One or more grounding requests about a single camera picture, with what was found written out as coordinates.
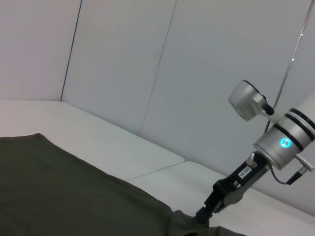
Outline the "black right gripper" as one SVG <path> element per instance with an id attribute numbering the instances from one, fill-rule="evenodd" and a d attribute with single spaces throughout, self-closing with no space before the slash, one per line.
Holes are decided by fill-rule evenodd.
<path id="1" fill-rule="evenodd" d="M 229 205 L 238 203 L 244 193 L 268 171 L 268 161 L 258 151 L 254 151 L 249 160 L 213 185 L 212 193 L 204 202 L 205 206 L 195 214 L 200 223 L 205 223 L 213 214 L 221 212 Z"/>

